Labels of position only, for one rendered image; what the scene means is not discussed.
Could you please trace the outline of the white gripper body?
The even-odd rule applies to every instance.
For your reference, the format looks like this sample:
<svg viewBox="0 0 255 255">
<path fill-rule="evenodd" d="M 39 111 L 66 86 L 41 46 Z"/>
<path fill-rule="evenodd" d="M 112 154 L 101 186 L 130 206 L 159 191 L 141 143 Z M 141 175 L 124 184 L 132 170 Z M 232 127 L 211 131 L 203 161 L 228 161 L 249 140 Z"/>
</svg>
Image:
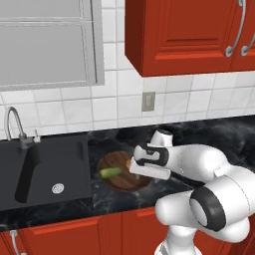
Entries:
<svg viewBox="0 0 255 255">
<path fill-rule="evenodd" d="M 140 166 L 134 158 L 130 161 L 129 171 L 133 174 L 147 176 L 156 179 L 167 180 L 170 178 L 171 171 L 162 167 Z"/>
</svg>

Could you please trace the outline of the brown wooden bowl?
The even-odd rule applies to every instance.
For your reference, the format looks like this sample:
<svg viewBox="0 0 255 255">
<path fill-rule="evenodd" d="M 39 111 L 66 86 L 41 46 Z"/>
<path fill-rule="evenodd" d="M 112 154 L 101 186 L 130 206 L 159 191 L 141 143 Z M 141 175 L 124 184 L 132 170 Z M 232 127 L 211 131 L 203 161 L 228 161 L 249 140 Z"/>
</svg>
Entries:
<svg viewBox="0 0 255 255">
<path fill-rule="evenodd" d="M 113 151 L 106 153 L 98 163 L 98 173 L 104 168 L 120 167 L 121 174 L 103 179 L 110 187 L 121 192 L 134 192 L 149 185 L 151 178 L 146 176 L 136 176 L 129 172 L 131 156 L 123 151 Z"/>
</svg>

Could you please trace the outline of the green cucumber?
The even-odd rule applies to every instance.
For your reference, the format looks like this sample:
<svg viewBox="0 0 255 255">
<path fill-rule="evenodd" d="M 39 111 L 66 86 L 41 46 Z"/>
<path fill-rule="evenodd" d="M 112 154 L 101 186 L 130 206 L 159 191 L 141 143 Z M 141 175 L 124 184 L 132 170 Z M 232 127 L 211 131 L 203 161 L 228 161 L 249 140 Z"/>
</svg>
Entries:
<svg viewBox="0 0 255 255">
<path fill-rule="evenodd" d="M 104 168 L 100 171 L 100 176 L 102 179 L 107 179 L 121 174 L 122 171 L 120 167 Z"/>
</svg>

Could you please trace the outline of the black sink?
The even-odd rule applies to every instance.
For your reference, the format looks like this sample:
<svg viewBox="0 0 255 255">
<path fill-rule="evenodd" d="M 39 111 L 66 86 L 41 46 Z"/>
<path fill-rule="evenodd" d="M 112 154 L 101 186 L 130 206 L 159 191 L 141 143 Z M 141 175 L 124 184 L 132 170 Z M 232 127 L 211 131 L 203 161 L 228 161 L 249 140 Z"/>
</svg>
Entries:
<svg viewBox="0 0 255 255">
<path fill-rule="evenodd" d="M 0 211 L 91 196 L 85 135 L 47 136 L 26 149 L 0 142 Z"/>
</svg>

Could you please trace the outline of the red base cupboard door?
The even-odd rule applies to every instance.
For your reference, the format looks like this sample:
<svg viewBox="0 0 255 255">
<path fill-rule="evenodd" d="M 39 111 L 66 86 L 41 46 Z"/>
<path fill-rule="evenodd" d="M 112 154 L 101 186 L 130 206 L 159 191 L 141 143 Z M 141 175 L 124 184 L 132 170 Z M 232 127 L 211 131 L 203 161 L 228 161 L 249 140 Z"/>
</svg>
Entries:
<svg viewBox="0 0 255 255">
<path fill-rule="evenodd" d="M 8 231 L 0 232 L 0 255 L 16 255 L 12 238 Z"/>
<path fill-rule="evenodd" d="M 122 215 L 102 215 L 18 231 L 28 255 L 122 255 Z"/>
<path fill-rule="evenodd" d="M 255 215 L 249 220 L 250 232 L 240 243 L 226 243 L 197 231 L 194 244 L 202 255 L 255 255 Z M 167 227 L 156 219 L 153 207 L 123 213 L 123 255 L 153 255 L 166 234 Z"/>
</svg>

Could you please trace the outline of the grey tap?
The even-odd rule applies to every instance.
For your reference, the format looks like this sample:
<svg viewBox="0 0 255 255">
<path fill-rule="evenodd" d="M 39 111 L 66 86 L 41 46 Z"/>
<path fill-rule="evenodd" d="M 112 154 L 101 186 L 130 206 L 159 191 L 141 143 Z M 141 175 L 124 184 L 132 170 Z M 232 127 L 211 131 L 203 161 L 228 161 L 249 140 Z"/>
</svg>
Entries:
<svg viewBox="0 0 255 255">
<path fill-rule="evenodd" d="M 4 130 L 5 134 L 8 140 L 12 139 L 11 133 L 10 133 L 10 114 L 14 115 L 14 119 L 17 124 L 17 128 L 19 131 L 18 138 L 21 143 L 21 147 L 23 149 L 28 148 L 31 144 L 33 143 L 38 143 L 41 141 L 41 137 L 38 135 L 38 132 L 35 130 L 35 135 L 34 136 L 27 136 L 26 133 L 23 130 L 21 120 L 19 117 L 19 114 L 17 110 L 14 107 L 9 107 L 5 111 L 5 116 L 4 116 Z"/>
</svg>

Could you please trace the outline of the grey window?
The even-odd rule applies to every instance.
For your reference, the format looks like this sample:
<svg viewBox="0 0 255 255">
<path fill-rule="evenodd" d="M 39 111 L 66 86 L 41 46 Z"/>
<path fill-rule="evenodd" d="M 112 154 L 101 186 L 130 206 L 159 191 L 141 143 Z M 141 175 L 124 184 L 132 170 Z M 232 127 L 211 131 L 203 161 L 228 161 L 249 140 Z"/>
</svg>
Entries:
<svg viewBox="0 0 255 255">
<path fill-rule="evenodd" d="M 0 0 L 0 92 L 104 82 L 102 0 Z"/>
</svg>

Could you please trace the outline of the grey wall socket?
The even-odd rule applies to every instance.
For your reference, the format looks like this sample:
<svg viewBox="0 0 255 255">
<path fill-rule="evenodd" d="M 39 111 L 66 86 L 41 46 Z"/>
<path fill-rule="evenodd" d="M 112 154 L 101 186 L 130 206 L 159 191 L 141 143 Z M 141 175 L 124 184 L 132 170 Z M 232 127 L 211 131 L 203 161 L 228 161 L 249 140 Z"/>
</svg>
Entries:
<svg viewBox="0 0 255 255">
<path fill-rule="evenodd" d="M 143 112 L 152 112 L 154 110 L 155 92 L 146 92 L 142 94 L 141 110 Z"/>
</svg>

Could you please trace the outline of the red wall cupboard door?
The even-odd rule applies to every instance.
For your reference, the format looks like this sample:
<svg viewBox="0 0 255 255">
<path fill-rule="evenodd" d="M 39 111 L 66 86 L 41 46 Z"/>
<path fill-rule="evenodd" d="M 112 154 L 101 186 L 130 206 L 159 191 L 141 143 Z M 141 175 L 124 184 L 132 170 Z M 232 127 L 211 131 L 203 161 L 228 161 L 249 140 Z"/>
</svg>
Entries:
<svg viewBox="0 0 255 255">
<path fill-rule="evenodd" d="M 143 77 L 230 70 L 236 0 L 126 0 L 125 54 Z"/>
<path fill-rule="evenodd" d="M 241 48 L 248 46 L 255 33 L 255 0 L 247 0 L 246 17 L 231 63 L 232 72 L 255 71 L 255 42 L 246 56 L 241 56 Z"/>
</svg>

